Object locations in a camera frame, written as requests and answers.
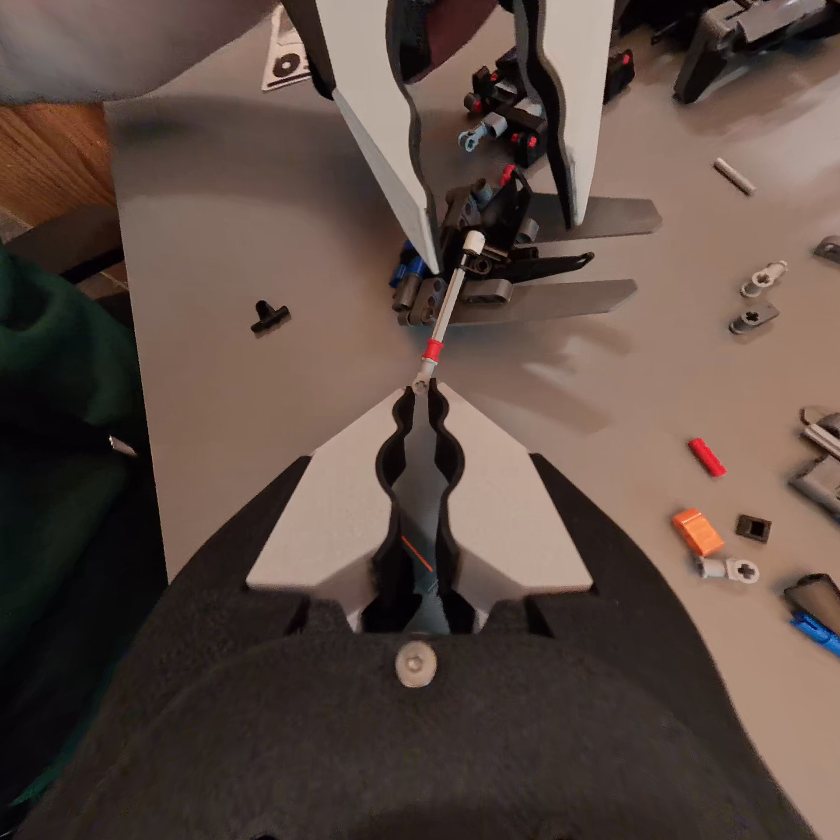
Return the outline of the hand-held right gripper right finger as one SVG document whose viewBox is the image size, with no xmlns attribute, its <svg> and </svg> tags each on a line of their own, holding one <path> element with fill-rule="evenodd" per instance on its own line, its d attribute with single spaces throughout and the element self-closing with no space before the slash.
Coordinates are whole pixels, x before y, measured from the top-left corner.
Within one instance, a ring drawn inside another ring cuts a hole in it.
<svg viewBox="0 0 840 840">
<path fill-rule="evenodd" d="M 446 483 L 435 557 L 449 632 L 478 632 L 499 602 L 588 592 L 592 575 L 529 451 L 446 384 L 430 383 L 427 405 Z"/>
</svg>

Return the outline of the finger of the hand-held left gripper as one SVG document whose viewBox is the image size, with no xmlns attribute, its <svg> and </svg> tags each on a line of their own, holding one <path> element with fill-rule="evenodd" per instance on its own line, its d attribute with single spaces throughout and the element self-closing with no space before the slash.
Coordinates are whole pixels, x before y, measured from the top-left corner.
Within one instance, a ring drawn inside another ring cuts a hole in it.
<svg viewBox="0 0 840 840">
<path fill-rule="evenodd" d="M 333 99 L 408 240 L 442 261 L 436 207 L 421 170 L 422 124 L 403 83 L 393 1 L 317 1 Z"/>
<path fill-rule="evenodd" d="M 613 1 L 514 1 L 522 74 L 542 104 L 566 229 L 585 218 L 602 122 Z"/>
</svg>

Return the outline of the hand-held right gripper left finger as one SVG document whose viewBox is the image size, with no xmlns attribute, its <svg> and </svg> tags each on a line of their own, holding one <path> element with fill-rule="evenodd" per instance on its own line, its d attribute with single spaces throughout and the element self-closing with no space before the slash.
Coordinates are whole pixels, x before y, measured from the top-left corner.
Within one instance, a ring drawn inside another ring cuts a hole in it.
<svg viewBox="0 0 840 840">
<path fill-rule="evenodd" d="M 404 629 L 421 596 L 393 486 L 414 406 L 410 386 L 395 391 L 311 454 L 248 573 L 250 590 L 337 602 L 353 629 Z"/>
</svg>

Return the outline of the metal axle with red bush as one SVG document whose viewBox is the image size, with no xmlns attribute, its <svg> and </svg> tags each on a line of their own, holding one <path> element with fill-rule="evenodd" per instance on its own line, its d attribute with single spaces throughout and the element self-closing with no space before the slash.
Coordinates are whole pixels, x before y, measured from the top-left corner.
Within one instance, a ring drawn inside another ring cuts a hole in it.
<svg viewBox="0 0 840 840">
<path fill-rule="evenodd" d="M 466 277 L 466 258 L 455 269 L 448 283 L 442 307 L 437 315 L 431 338 L 427 341 L 425 352 L 421 359 L 419 372 L 412 384 L 413 393 L 417 396 L 428 392 L 431 380 L 439 363 L 439 357 L 445 346 L 445 334 L 458 302 L 459 294 Z"/>
</svg>

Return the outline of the grey black lego subassembly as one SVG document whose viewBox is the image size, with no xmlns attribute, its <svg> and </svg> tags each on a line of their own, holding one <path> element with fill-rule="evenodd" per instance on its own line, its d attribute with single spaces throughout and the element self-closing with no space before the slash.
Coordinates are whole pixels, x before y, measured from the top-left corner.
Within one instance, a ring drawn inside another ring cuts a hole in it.
<svg viewBox="0 0 840 840">
<path fill-rule="evenodd" d="M 564 280 L 589 265 L 594 254 L 543 256 L 539 247 L 649 235 L 663 223 L 651 199 L 593 196 L 583 224 L 567 230 L 558 197 L 534 192 L 517 167 L 504 187 L 481 178 L 449 190 L 446 203 L 440 226 L 444 267 L 454 269 L 466 257 L 450 320 L 458 326 L 610 312 L 635 293 L 634 280 Z"/>
</svg>

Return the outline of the person's left forearm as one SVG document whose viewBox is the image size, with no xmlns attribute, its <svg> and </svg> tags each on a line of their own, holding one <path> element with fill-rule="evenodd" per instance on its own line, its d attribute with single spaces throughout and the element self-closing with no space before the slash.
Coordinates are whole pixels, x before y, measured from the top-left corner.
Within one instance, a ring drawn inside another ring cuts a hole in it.
<svg viewBox="0 0 840 840">
<path fill-rule="evenodd" d="M 269 16 L 271 1 L 2 1 L 1 102 L 154 91 Z"/>
</svg>

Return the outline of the lego sticker sheet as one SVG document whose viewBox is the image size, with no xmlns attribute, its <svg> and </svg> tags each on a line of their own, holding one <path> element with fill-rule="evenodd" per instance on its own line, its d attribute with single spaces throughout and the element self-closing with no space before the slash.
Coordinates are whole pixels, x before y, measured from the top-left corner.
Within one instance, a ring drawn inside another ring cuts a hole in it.
<svg viewBox="0 0 840 840">
<path fill-rule="evenodd" d="M 271 34 L 261 90 L 273 91 L 310 80 L 312 76 L 306 47 L 283 4 L 276 7 L 270 22 Z"/>
</svg>

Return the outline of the black grey lego module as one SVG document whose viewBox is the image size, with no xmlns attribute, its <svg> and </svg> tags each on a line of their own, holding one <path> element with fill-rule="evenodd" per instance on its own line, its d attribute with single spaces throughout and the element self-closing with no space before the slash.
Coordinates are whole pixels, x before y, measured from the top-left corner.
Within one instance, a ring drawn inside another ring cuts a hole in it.
<svg viewBox="0 0 840 840">
<path fill-rule="evenodd" d="M 483 66 L 473 74 L 464 105 L 470 116 L 479 118 L 458 136 L 464 152 L 473 152 L 485 138 L 497 140 L 523 170 L 546 154 L 548 120 L 543 105 L 527 92 L 517 47 L 500 56 L 494 68 Z"/>
</svg>

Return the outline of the partly built lego car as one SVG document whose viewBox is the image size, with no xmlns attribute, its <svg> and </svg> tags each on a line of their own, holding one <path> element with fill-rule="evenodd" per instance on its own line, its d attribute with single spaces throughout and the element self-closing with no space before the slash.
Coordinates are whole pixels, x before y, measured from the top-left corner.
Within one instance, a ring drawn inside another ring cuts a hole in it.
<svg viewBox="0 0 840 840">
<path fill-rule="evenodd" d="M 626 35 L 652 29 L 651 45 L 669 40 L 686 50 L 673 97 L 696 102 L 741 56 L 759 56 L 792 40 L 833 37 L 839 29 L 836 1 L 622 1 L 614 28 Z"/>
</svg>

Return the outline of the orange lego piece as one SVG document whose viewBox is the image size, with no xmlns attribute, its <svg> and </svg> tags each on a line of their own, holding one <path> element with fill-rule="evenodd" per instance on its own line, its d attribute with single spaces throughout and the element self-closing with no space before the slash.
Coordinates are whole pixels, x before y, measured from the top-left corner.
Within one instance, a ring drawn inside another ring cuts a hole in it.
<svg viewBox="0 0 840 840">
<path fill-rule="evenodd" d="M 697 556 L 706 558 L 725 548 L 722 536 L 707 517 L 696 508 L 689 508 L 673 515 L 671 524 Z"/>
</svg>

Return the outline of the black T-shaped lego pin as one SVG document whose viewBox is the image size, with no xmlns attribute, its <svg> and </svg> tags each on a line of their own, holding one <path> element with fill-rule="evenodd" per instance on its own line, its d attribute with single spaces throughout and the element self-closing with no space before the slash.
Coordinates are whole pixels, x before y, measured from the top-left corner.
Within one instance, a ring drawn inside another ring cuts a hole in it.
<svg viewBox="0 0 840 840">
<path fill-rule="evenodd" d="M 274 308 L 266 300 L 258 300 L 255 304 L 257 321 L 250 326 L 254 335 L 263 335 L 285 323 L 291 317 L 286 306 Z"/>
</svg>

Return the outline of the dark grey lego axle connector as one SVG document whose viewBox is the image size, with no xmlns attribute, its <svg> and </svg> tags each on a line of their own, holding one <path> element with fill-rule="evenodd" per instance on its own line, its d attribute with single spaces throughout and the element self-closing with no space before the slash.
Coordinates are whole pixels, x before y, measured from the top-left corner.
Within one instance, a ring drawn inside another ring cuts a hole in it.
<svg viewBox="0 0 840 840">
<path fill-rule="evenodd" d="M 744 335 L 773 321 L 780 315 L 779 309 L 767 301 L 759 301 L 745 308 L 730 321 L 728 330 L 733 335 Z"/>
</svg>

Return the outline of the person's left hand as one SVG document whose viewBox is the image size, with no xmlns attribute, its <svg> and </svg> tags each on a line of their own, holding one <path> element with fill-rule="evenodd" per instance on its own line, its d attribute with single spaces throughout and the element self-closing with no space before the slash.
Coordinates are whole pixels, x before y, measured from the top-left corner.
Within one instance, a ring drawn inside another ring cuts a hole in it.
<svg viewBox="0 0 840 840">
<path fill-rule="evenodd" d="M 462 49 L 497 6 L 497 1 L 433 1 L 425 19 L 430 69 Z"/>
</svg>

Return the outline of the dark tile with orange stripe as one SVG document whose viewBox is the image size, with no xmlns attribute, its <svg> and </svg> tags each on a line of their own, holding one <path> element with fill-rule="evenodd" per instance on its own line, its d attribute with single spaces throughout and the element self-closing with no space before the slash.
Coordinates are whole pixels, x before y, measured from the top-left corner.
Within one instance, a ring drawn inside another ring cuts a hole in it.
<svg viewBox="0 0 840 840">
<path fill-rule="evenodd" d="M 434 546 L 420 525 L 403 515 L 402 545 L 413 562 L 414 593 L 421 596 L 419 607 L 405 627 L 409 634 L 437 635 L 446 630 L 446 622 L 438 598 L 438 575 Z"/>
</svg>

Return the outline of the wooden beam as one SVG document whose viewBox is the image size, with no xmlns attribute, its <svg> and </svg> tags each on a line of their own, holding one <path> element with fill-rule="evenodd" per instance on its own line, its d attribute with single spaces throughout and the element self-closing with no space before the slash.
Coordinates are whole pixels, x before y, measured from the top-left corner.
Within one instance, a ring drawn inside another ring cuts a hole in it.
<svg viewBox="0 0 840 840">
<path fill-rule="evenodd" d="M 36 226 L 87 205 L 117 204 L 103 107 L 1 107 L 1 207 Z"/>
</svg>

